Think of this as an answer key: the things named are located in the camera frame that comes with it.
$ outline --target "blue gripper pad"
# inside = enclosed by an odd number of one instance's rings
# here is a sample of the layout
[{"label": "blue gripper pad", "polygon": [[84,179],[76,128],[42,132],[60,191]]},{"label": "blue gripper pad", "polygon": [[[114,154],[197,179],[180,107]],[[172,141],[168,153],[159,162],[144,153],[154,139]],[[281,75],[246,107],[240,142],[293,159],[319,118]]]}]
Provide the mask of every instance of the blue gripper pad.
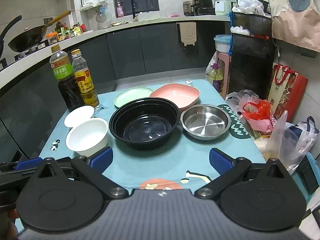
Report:
[{"label": "blue gripper pad", "polygon": [[209,153],[209,161],[211,166],[222,175],[234,166],[235,159],[226,155],[217,148],[212,148]]},{"label": "blue gripper pad", "polygon": [[87,163],[91,168],[103,173],[113,161],[113,151],[109,146],[104,147],[95,154],[87,158]]},{"label": "blue gripper pad", "polygon": [[32,160],[27,160],[27,161],[18,163],[18,165],[15,166],[13,169],[15,171],[17,171],[17,170],[25,170],[25,169],[35,168],[35,167],[38,167],[42,161],[43,160],[40,157],[36,158],[36,159],[32,159]]}]

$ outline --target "pink soap bottle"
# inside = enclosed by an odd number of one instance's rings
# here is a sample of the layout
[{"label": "pink soap bottle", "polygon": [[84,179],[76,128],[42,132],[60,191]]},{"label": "pink soap bottle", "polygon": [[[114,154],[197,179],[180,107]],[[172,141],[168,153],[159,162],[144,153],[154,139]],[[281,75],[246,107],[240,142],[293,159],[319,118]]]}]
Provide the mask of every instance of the pink soap bottle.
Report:
[{"label": "pink soap bottle", "polygon": [[120,5],[120,2],[118,2],[117,14],[118,14],[118,17],[123,17],[124,16],[123,7]]}]

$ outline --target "green cactus print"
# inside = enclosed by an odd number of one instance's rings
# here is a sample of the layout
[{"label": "green cactus print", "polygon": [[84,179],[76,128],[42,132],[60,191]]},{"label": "green cactus print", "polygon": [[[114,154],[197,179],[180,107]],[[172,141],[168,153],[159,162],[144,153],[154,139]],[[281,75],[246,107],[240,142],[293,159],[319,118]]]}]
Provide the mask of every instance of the green cactus print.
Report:
[{"label": "green cactus print", "polygon": [[231,110],[230,106],[228,106],[227,104],[223,104],[223,105],[218,105],[218,107],[225,110],[228,113],[228,115],[230,116],[231,125],[229,128],[229,132],[233,137],[238,138],[238,139],[250,138],[249,133],[244,128],[244,126],[239,121],[239,119],[236,117],[235,113]]}]

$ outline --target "frying pan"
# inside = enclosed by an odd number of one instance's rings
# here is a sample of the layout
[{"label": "frying pan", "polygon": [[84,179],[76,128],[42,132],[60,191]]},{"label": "frying pan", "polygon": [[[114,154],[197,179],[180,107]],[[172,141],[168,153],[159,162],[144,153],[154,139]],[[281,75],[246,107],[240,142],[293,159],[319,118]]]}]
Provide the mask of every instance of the frying pan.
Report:
[{"label": "frying pan", "polygon": [[3,47],[4,47],[4,36],[7,34],[8,30],[15,25],[18,21],[20,21],[22,19],[22,16],[19,15],[17,17],[15,17],[11,22],[9,22],[9,24],[4,28],[4,30],[2,31],[2,33],[0,34],[0,58],[2,56],[3,53]]},{"label": "frying pan", "polygon": [[71,11],[65,11],[52,21],[48,22],[46,25],[39,25],[37,27],[25,30],[23,33],[13,38],[9,42],[8,46],[13,51],[21,53],[33,46],[38,45],[44,38],[47,28],[58,20],[68,16],[70,13]]}]

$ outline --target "blue tablecloth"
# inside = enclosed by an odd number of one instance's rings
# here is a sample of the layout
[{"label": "blue tablecloth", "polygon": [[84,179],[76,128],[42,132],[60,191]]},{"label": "blue tablecloth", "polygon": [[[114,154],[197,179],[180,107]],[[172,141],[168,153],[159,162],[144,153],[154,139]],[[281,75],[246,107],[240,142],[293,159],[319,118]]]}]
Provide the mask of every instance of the blue tablecloth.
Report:
[{"label": "blue tablecloth", "polygon": [[[104,176],[127,188],[129,192],[133,188],[139,187],[156,189],[183,187],[190,188],[194,192],[219,176],[209,162],[209,151],[213,147],[222,150],[233,158],[243,156],[253,163],[265,162],[248,133],[209,82],[193,80],[193,84],[200,90],[202,104],[223,107],[231,115],[230,132],[225,133],[217,140],[202,142],[186,135],[179,125],[165,145],[150,151],[131,149],[125,143],[116,140],[108,132],[107,145],[112,147],[114,157],[111,165],[103,172]],[[150,86],[150,88],[155,90],[161,86],[155,85]],[[116,111],[113,100],[120,92],[115,91],[99,95],[100,103],[105,109],[95,114],[95,117],[103,118],[109,122],[111,115]],[[66,146],[65,140],[69,128],[65,127],[63,122],[67,114],[68,111],[57,123],[40,157],[59,159],[65,156],[71,158],[78,156],[77,153],[72,152]],[[53,152],[51,150],[52,143],[57,139],[60,140],[60,144]]]}]

